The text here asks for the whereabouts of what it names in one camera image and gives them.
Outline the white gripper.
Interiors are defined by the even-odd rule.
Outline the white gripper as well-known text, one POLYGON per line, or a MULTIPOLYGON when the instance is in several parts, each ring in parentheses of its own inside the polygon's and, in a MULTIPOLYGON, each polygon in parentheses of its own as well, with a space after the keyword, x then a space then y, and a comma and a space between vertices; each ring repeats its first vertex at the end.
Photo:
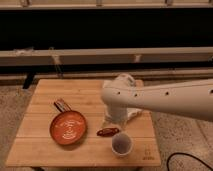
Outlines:
POLYGON ((121 128, 126 126, 128 120, 127 109, 110 106, 105 114, 105 121, 112 124, 117 124, 121 128))

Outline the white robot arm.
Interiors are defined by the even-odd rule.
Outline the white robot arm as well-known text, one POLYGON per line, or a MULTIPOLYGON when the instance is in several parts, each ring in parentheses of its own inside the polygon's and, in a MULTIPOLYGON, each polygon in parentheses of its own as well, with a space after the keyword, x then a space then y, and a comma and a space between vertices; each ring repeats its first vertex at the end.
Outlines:
POLYGON ((131 75, 120 74, 104 82, 101 99, 104 125, 123 127, 144 110, 213 122, 213 79, 138 87, 131 75))

